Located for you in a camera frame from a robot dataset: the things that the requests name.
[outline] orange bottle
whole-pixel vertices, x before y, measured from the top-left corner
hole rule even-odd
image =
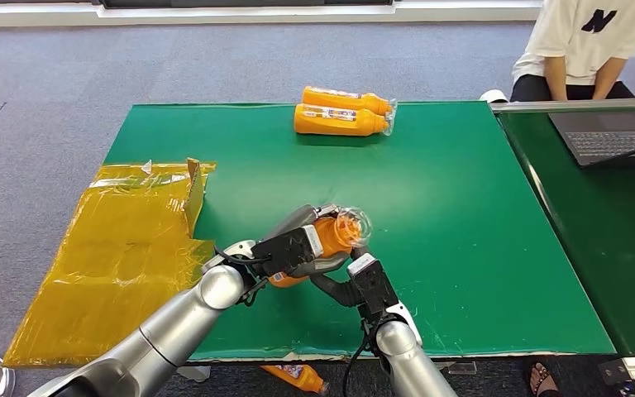
[[[329,258],[342,251],[350,253],[355,246],[364,246],[371,236],[371,220],[358,208],[342,208],[336,218],[319,218],[313,223],[322,244],[322,258]],[[288,288],[308,277],[294,278],[284,272],[269,278],[274,287]]]
[[[327,388],[330,383],[322,380],[311,366],[261,366],[261,368],[302,391],[312,391],[319,395],[327,395]]]
[[[380,98],[374,93],[359,95],[358,93],[345,93],[344,91],[310,86],[303,90],[303,103],[341,109],[369,109],[381,116],[393,111],[391,103],[394,102]]]
[[[294,130],[299,134],[368,136],[382,132],[390,135],[392,119],[368,109],[350,110],[299,104],[294,114]]]

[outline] person's arm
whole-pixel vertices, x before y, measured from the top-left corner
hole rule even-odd
[[[627,64],[627,60],[622,58],[610,58],[598,69],[595,75],[595,92],[593,99],[605,99],[609,90],[612,89],[614,83],[619,79],[622,69]]]
[[[544,77],[551,99],[565,101],[566,49],[573,34],[579,0],[545,0],[534,25],[527,52],[544,57]]]
[[[627,60],[635,56],[635,27],[627,32],[622,45],[615,51],[614,56],[598,69],[595,75],[595,92],[593,99],[605,99],[607,94],[619,79]]]
[[[568,100],[566,95],[565,56],[547,56],[544,58],[544,78],[547,79],[549,91],[551,91],[551,99],[555,101]]]

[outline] sandal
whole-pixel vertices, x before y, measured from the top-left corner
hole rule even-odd
[[[532,366],[532,369],[529,371],[530,375],[531,375],[532,371],[534,371],[535,369],[539,372],[539,380],[532,387],[532,394],[534,394],[534,395],[536,395],[538,397],[539,394],[537,392],[539,391],[539,386],[541,386],[542,383],[544,383],[544,380],[546,378],[551,376],[551,373],[549,373],[549,370],[547,370],[547,368],[541,362],[538,362],[538,363],[534,364],[534,366]]]

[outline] white t-shirt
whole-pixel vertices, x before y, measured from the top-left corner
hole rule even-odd
[[[514,81],[544,75],[544,57],[566,57],[566,84],[593,85],[609,58],[635,56],[635,0],[544,0]]]

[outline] metal table frame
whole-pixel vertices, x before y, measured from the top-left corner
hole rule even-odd
[[[551,101],[551,102],[516,102],[491,103],[493,114],[544,112],[581,109],[613,109],[635,108],[635,99],[605,99],[590,101]],[[608,385],[623,384],[635,381],[635,357],[621,357],[599,366],[605,382]]]

